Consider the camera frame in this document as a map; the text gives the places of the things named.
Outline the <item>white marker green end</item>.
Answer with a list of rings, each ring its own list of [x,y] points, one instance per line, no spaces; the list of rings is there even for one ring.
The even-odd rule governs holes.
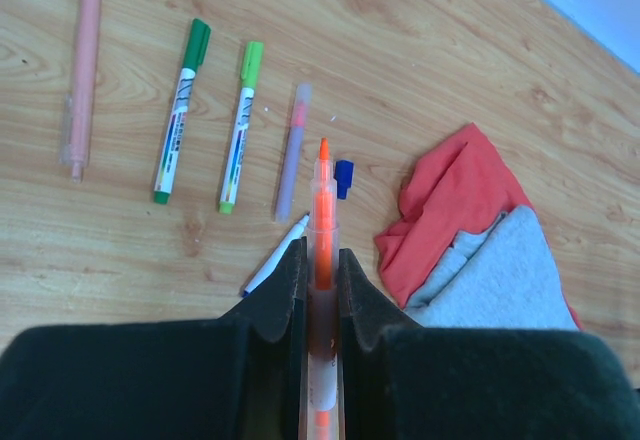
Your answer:
[[[243,88],[241,83],[218,206],[218,211],[222,214],[231,214],[236,204],[255,90]]]

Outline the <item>orange white pen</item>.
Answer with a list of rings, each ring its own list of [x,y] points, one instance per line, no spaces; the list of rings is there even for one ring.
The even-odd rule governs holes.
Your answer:
[[[173,191],[196,75],[197,72],[181,67],[154,182],[153,201],[157,204],[166,205]]]

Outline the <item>light green pen cap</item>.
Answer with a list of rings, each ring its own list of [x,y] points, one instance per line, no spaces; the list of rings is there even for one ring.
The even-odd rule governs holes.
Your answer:
[[[246,44],[240,79],[243,88],[256,89],[261,68],[264,44],[258,41],[249,41]]]

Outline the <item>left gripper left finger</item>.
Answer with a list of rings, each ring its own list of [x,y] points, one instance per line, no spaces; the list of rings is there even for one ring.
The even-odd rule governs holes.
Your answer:
[[[53,325],[1,357],[5,439],[296,439],[307,248],[216,319]]]

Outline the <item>white marker blue end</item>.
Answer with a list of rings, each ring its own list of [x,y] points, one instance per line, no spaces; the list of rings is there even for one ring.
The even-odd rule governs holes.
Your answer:
[[[283,237],[278,246],[273,250],[271,255],[263,262],[257,272],[249,280],[244,287],[241,296],[246,297],[252,293],[262,282],[264,282],[276,269],[280,260],[283,258],[289,245],[300,239],[308,225],[310,214],[306,213],[301,217]]]

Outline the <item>purple pen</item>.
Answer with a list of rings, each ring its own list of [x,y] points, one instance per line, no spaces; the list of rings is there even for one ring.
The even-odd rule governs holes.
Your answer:
[[[285,148],[275,207],[275,220],[279,223],[286,223],[291,213],[305,127],[292,128],[289,124],[287,145]]]

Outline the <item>orange highlighter pen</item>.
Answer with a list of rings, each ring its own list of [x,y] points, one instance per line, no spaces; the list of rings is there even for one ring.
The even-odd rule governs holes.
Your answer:
[[[338,399],[337,183],[329,143],[320,141],[310,184],[308,264],[308,414],[311,439],[336,437]]]

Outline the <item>red and grey cloth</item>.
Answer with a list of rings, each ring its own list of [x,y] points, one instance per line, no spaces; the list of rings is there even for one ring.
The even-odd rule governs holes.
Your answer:
[[[375,238],[379,275],[415,322],[579,329],[531,202],[476,125],[417,162],[398,208]]]

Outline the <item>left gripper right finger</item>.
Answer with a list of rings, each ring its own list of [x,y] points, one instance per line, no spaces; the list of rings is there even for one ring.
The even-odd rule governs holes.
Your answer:
[[[599,338],[426,328],[339,257],[349,439],[635,439],[639,395]]]

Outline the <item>pink pen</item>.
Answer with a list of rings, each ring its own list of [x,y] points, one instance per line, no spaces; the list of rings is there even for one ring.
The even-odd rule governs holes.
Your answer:
[[[81,183],[89,165],[102,0],[79,0],[71,92],[65,98],[59,159]]]

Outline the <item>blue pen cap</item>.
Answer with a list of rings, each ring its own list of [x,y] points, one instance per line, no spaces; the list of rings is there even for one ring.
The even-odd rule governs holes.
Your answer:
[[[337,184],[337,198],[346,200],[352,187],[354,177],[354,163],[349,160],[338,160],[335,163],[334,179]]]

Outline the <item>pink translucent pen cap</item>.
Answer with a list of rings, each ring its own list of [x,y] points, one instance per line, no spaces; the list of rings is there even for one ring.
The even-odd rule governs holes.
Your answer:
[[[297,86],[290,120],[292,128],[306,126],[312,92],[313,88],[310,83],[301,83]]]

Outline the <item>dark green pen cap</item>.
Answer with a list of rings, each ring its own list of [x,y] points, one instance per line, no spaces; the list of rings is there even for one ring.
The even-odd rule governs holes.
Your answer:
[[[204,62],[211,32],[211,28],[205,22],[198,18],[193,19],[184,52],[183,68],[198,71]]]

